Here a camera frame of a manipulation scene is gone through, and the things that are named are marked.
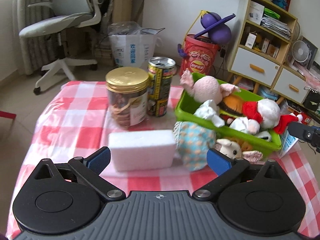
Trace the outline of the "white bunny plush blue dress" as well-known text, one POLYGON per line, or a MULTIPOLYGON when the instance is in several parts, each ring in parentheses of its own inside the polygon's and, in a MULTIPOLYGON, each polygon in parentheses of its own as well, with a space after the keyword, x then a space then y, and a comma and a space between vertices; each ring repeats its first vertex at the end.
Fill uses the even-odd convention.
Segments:
POLYGON ((218 150, 231 159, 242 157, 250 163, 258 163, 263 158, 261 152, 243 151, 238 142, 226 138, 217 139, 214 130, 193 122, 176 122, 173 133, 182 163, 191 172, 207 166, 207 152, 210 149, 218 150))

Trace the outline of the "white sponge block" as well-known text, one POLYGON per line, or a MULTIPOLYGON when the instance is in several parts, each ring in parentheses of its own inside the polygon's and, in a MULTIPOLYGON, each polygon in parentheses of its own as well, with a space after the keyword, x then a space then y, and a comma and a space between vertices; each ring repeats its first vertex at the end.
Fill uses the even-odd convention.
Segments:
POLYGON ((118 172, 168 168, 176 153, 170 129, 111 133, 108 147, 118 172))

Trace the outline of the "santa hat white plush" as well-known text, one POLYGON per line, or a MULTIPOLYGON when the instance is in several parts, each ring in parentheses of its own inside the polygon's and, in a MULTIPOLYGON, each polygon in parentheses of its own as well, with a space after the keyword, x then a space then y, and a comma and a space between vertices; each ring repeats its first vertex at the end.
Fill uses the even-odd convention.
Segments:
POLYGON ((242 114, 231 122, 229 128, 251 135, 268 129, 283 134, 290 123, 302 122, 303 119, 301 114, 281 115, 279 105, 270 99, 244 102, 242 114))

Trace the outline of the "white stuffed glove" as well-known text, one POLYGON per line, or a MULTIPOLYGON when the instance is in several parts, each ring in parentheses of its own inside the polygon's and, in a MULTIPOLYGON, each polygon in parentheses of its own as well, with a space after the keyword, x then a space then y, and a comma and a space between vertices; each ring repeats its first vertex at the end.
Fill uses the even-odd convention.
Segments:
POLYGON ((225 126, 225 121, 220 117, 220 109, 214 100, 207 100, 195 111, 194 115, 204 120, 211 121, 215 127, 225 126))

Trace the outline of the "hamburger plush toy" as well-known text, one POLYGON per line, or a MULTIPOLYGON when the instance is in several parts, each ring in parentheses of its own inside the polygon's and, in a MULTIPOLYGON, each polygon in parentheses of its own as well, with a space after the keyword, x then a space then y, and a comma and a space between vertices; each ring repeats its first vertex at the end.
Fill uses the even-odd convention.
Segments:
POLYGON ((219 103, 220 109, 228 116, 239 117, 243 116, 242 107, 245 103, 240 96, 231 94, 223 98, 219 103))

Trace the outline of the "pink pig plush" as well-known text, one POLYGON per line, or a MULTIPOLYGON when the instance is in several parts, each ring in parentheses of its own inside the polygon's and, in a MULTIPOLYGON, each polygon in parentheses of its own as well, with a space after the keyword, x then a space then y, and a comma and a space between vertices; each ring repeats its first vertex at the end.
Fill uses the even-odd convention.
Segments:
POLYGON ((230 83, 219 84, 215 77, 209 75, 205 75, 194 81, 193 75, 189 70, 183 72, 180 84, 188 95, 199 103, 213 100, 218 105, 223 98, 231 95, 233 92, 240 92, 238 86, 230 83))

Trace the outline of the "blue white milk carton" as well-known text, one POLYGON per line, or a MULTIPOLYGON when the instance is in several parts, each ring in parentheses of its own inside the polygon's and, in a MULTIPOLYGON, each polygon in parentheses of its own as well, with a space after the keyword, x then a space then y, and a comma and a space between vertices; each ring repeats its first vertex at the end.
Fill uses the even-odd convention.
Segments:
POLYGON ((282 135, 280 135, 280 139, 282 148, 278 153, 278 157, 283 158, 285 155, 289 153, 291 148, 293 148, 293 146, 298 141, 298 138, 290 135, 287 129, 282 135))

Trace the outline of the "green plastic bin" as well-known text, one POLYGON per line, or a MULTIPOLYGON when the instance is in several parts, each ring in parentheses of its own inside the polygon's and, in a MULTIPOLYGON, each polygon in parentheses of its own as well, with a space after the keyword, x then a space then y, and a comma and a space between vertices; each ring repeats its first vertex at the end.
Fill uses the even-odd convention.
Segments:
MULTIPOLYGON (((205 76, 204 74, 200 73, 192 73, 192 75, 194 81, 197 81, 198 79, 205 76)), ((226 83, 221 80, 218 80, 218 82, 219 84, 226 83)), ((245 101, 259 101, 262 99, 262 97, 248 92, 244 89, 240 89, 240 92, 233 92, 232 94, 240 96, 245 101)), ((281 149, 280 136, 271 129, 267 131, 270 134, 271 139, 264 140, 259 137, 256 137, 255 135, 242 133, 229 128, 229 124, 231 124, 231 122, 237 117, 226 115, 220 108, 220 117, 225 121, 225 126, 223 127, 215 127, 211 121, 196 117, 194 113, 200 107, 201 104, 203 103, 195 101, 193 97, 189 96, 188 93, 185 90, 183 90, 181 98, 175 108, 177 120, 196 123, 202 127, 214 130, 218 133, 218 135, 222 137, 238 138, 244 142, 247 142, 249 145, 253 147, 254 150, 262 152, 265 157, 271 154, 272 152, 276 152, 281 149)))

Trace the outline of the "low wooden drawer cabinet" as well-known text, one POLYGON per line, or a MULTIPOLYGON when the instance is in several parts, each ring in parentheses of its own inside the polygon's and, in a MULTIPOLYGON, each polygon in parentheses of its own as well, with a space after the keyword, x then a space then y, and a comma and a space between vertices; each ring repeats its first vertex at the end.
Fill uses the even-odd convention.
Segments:
POLYGON ((290 67, 282 66, 271 89, 280 96, 302 105, 309 92, 304 89, 305 85, 304 76, 290 67))

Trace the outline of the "white desk fan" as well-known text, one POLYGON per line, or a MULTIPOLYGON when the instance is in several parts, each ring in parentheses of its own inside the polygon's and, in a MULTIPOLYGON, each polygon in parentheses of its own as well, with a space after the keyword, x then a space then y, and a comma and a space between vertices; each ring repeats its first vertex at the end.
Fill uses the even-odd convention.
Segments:
POLYGON ((299 63, 305 62, 309 57, 308 45, 301 40, 297 40, 291 47, 291 55, 291 64, 294 64, 295 61, 299 63))

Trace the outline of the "black framed picture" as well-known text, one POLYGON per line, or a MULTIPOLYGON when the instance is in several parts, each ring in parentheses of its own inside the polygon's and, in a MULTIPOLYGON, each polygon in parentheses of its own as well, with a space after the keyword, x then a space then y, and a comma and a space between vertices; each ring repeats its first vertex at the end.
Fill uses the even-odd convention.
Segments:
POLYGON ((303 41, 309 50, 309 55, 308 55, 308 59, 302 63, 302 65, 309 70, 315 60, 315 56, 317 54, 318 48, 312 43, 310 42, 307 38, 305 38, 303 35, 300 36, 300 40, 303 41))

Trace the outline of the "stack of magazines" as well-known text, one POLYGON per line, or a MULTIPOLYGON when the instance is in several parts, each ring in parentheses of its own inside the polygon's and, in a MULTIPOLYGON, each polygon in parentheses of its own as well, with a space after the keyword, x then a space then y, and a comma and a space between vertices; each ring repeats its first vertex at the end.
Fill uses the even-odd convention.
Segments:
POLYGON ((261 26, 276 33, 286 40, 291 38, 291 29, 286 23, 283 23, 275 18, 264 15, 261 19, 261 26))

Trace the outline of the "yellow black drink can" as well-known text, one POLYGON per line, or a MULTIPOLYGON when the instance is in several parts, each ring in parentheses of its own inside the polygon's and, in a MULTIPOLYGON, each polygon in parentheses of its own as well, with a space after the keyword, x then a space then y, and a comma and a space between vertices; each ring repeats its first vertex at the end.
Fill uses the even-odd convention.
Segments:
POLYGON ((176 62, 168 57, 152 57, 148 62, 148 115, 164 116, 176 62))

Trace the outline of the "purple jumping ball toy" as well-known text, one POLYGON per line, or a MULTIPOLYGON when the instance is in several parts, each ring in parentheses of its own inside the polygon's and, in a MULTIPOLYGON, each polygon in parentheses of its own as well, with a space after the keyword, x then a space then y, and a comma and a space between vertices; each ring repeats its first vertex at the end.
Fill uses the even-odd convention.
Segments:
POLYGON ((194 35, 195 39, 199 39, 204 34, 208 34, 208 38, 217 45, 225 45, 232 38, 232 32, 227 22, 236 17, 235 14, 231 14, 222 18, 215 12, 209 12, 202 10, 200 13, 200 22, 203 26, 203 30, 194 35))

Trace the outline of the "grey office chair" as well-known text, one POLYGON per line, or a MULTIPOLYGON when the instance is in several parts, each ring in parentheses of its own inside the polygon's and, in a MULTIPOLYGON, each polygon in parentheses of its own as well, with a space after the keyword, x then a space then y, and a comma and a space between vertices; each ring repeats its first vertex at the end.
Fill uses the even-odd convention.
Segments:
POLYGON ((42 66, 41 70, 46 73, 35 83, 33 93, 41 93, 41 85, 63 70, 69 80, 74 81, 75 76, 69 69, 70 66, 90 66, 97 68, 95 59, 74 59, 67 57, 61 41, 61 32, 68 28, 83 28, 96 25, 101 21, 99 5, 104 0, 52 0, 51 2, 39 2, 28 5, 28 7, 48 7, 52 9, 54 17, 41 20, 23 28, 19 32, 20 38, 35 38, 46 35, 57 35, 58 59, 42 66))

